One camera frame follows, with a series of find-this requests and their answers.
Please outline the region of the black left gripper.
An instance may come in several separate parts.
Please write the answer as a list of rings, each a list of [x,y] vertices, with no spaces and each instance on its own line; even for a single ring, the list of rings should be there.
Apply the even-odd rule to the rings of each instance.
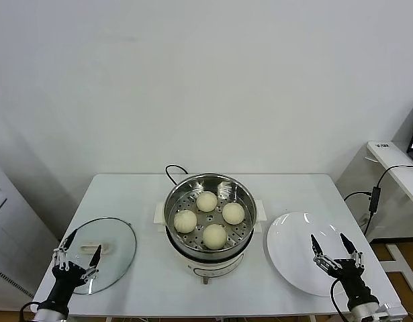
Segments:
[[[74,262],[68,262],[67,254],[77,231],[78,229],[75,229],[53,250],[52,260],[54,267],[52,268],[52,274],[55,282],[46,299],[47,302],[52,304],[67,305],[74,290],[94,279],[98,272],[97,267],[101,259],[101,244],[95,248],[88,266],[84,267]]]

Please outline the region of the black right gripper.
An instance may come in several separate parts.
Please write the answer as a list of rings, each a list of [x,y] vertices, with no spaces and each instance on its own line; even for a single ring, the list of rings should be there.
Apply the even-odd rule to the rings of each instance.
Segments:
[[[364,273],[363,253],[357,251],[353,242],[345,234],[340,233],[342,244],[350,259],[336,259],[334,261],[323,253],[315,236],[311,234],[310,237],[314,253],[313,261],[342,284],[348,297],[347,307],[354,308],[358,305],[374,303],[375,297],[371,294],[371,289],[361,278],[362,273]]]

